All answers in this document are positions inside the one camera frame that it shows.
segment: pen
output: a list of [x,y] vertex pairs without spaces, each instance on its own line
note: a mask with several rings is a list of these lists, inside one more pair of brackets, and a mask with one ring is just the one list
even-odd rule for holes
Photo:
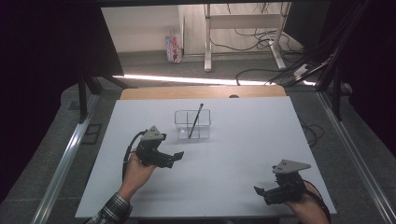
[[195,128],[195,124],[197,123],[197,120],[198,120],[198,118],[199,118],[199,113],[201,113],[201,109],[202,109],[203,106],[204,106],[204,104],[200,104],[200,105],[199,105],[199,109],[198,109],[198,112],[197,112],[197,116],[195,117],[195,121],[194,121],[194,123],[192,124],[191,132],[190,132],[190,134],[189,134],[189,138],[191,138],[192,132],[194,131],[194,128]]

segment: transparent box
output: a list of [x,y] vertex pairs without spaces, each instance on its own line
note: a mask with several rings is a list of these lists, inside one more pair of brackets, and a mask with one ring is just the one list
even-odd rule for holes
[[196,120],[195,127],[192,128],[197,113],[198,110],[178,110],[175,112],[175,125],[178,139],[210,138],[210,110],[201,110]]

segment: aluminum rail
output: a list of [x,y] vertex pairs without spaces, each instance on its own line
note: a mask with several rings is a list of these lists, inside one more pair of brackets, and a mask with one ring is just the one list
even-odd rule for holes
[[67,173],[70,169],[70,166],[73,162],[73,159],[76,156],[78,151],[78,147],[81,143],[81,139],[87,130],[88,125],[90,124],[92,118],[92,112],[98,102],[99,95],[92,95],[90,101],[88,102],[88,115],[87,118],[79,123],[73,132],[72,137],[64,151],[64,155],[59,162],[58,167],[56,168],[55,174],[53,175],[51,181],[49,182],[49,186],[41,199],[41,203],[35,211],[35,215],[31,223],[35,224],[44,224],[47,223],[47,220],[50,216],[50,212],[52,210],[53,205],[55,205],[56,199],[58,197],[59,192],[61,191],[62,185],[64,184],[64,180],[66,179]]
[[352,138],[347,132],[347,128],[344,126],[344,123],[339,121],[332,112],[332,104],[327,94],[325,92],[319,91],[318,98],[322,102],[322,105],[325,108],[332,125],[343,142],[350,159],[355,165],[359,175],[361,176],[361,180],[373,198],[373,201],[385,223],[396,224],[396,216],[388,197],[385,195],[384,191],[381,189],[381,186],[375,180],[373,174],[370,172],[370,169],[367,167],[366,162],[359,153],[359,149],[356,147]]

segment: white tabletop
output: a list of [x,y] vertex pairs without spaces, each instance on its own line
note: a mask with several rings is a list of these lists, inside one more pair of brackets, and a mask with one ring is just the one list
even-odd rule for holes
[[[209,139],[177,139],[177,110],[210,109]],[[92,217],[121,184],[122,159],[132,138],[155,125],[159,147],[184,151],[172,169],[157,168],[133,197],[131,217],[283,217],[284,205],[266,205],[254,186],[278,185],[272,166],[282,159],[311,164],[300,175],[335,213],[289,97],[117,101],[76,217]]]

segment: light strip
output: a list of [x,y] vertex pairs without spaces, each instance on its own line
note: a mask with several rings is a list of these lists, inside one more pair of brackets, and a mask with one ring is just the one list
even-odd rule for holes
[[[211,85],[229,85],[236,86],[236,81],[230,79],[215,79],[215,78],[198,78],[198,77],[158,77],[158,76],[144,76],[144,75],[124,75],[114,76],[116,78],[127,78],[127,79],[141,79],[151,81],[170,81],[170,82],[182,82],[182,83],[198,83],[198,84],[211,84]],[[268,83],[263,81],[247,81],[239,80],[239,83],[244,86],[270,86],[275,83]]]

